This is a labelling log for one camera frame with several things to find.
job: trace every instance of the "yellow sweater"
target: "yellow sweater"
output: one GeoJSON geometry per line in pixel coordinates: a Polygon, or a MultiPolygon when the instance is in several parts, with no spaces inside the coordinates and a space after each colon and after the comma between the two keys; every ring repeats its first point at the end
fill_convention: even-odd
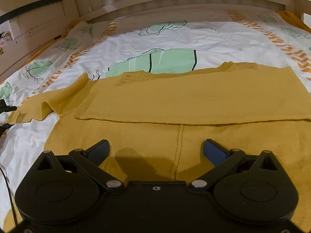
{"type": "Polygon", "coordinates": [[[87,149],[101,139],[111,153],[100,166],[128,180],[185,180],[212,169],[202,145],[271,150],[299,192],[292,221],[311,228],[311,97],[291,68],[224,63],[184,74],[143,71],[88,80],[35,95],[9,123],[60,117],[45,150],[87,149]]]}

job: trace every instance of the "bed frame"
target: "bed frame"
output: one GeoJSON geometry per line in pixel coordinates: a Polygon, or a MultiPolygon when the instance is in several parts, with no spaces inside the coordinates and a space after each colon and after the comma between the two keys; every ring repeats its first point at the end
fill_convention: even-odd
{"type": "Polygon", "coordinates": [[[0,0],[0,24],[10,25],[14,40],[2,47],[0,81],[5,80],[48,42],[67,31],[69,23],[106,21],[178,8],[239,11],[289,10],[303,20],[311,15],[308,0],[0,0]]]}

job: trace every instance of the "black cable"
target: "black cable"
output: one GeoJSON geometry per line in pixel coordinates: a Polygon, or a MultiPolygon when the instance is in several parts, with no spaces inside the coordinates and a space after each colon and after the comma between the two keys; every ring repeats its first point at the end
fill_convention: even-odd
{"type": "Polygon", "coordinates": [[[10,197],[12,214],[13,214],[13,218],[14,218],[14,223],[15,223],[15,227],[17,227],[18,221],[17,221],[17,217],[16,217],[16,211],[15,211],[15,208],[14,208],[14,205],[13,205],[13,200],[12,200],[11,191],[10,191],[10,188],[9,188],[9,183],[7,182],[7,178],[5,177],[5,174],[4,174],[4,172],[3,172],[1,167],[0,167],[0,170],[1,170],[2,175],[4,177],[5,183],[7,184],[7,191],[9,193],[9,197],[10,197]]]}

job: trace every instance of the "mattress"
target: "mattress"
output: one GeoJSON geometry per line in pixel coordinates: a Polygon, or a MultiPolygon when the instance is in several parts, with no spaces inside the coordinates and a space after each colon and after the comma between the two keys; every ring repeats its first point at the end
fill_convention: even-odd
{"type": "MultiPolygon", "coordinates": [[[[152,70],[150,65],[149,72],[153,73],[212,68],[229,61],[290,66],[311,92],[311,34],[299,24],[287,23],[281,15],[197,9],[94,24],[80,22],[65,38],[6,79],[0,86],[0,98],[8,105],[20,106],[28,97],[71,85],[82,73],[87,73],[89,80],[97,80],[126,71],[148,72],[149,67],[140,65],[146,57],[158,67],[165,59],[173,64],[158,70],[152,70]],[[157,60],[151,60],[151,54],[157,52],[157,60]],[[183,65],[184,59],[191,59],[192,65],[183,65]]],[[[5,123],[8,115],[0,114],[0,122],[5,123]]],[[[58,116],[51,113],[43,121],[16,124],[0,138],[0,167],[5,170],[13,195],[43,151],[57,120],[58,116]]],[[[2,228],[10,210],[3,178],[0,178],[0,204],[2,228]]],[[[310,227],[299,226],[304,230],[310,227]]]]}

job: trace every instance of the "orange stripe pattern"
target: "orange stripe pattern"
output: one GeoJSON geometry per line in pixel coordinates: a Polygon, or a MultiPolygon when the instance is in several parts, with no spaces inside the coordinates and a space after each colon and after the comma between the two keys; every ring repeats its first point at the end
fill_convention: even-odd
{"type": "Polygon", "coordinates": [[[85,50],[83,51],[79,51],[79,52],[74,52],[73,54],[71,54],[71,56],[69,57],[69,60],[68,62],[64,65],[64,67],[58,71],[56,71],[54,74],[52,74],[50,77],[48,77],[46,79],[46,81],[44,81],[40,87],[38,87],[37,89],[35,89],[32,93],[31,93],[31,96],[37,94],[38,90],[40,88],[46,88],[48,87],[49,85],[51,85],[52,83],[54,83],[58,76],[60,74],[63,73],[64,69],[68,66],[72,67],[75,63],[77,63],[77,61],[79,60],[78,57],[88,53],[94,46],[98,45],[98,44],[101,44],[102,42],[104,42],[106,40],[106,38],[108,36],[111,36],[114,34],[114,32],[116,31],[117,27],[117,21],[114,20],[114,21],[110,21],[107,25],[107,28],[106,30],[101,34],[100,38],[95,41],[94,43],[92,43],[88,48],[86,48],[85,50]]]}
{"type": "Polygon", "coordinates": [[[280,47],[281,51],[284,51],[286,55],[291,57],[291,59],[297,61],[297,65],[302,69],[302,72],[311,73],[311,68],[309,68],[311,67],[311,59],[308,57],[307,53],[302,50],[293,51],[294,48],[285,44],[283,39],[273,34],[272,32],[266,31],[264,28],[260,27],[260,25],[243,16],[240,12],[235,10],[228,10],[227,13],[234,22],[243,24],[247,27],[251,27],[252,29],[262,32],[273,44],[275,44],[275,46],[280,47]]]}

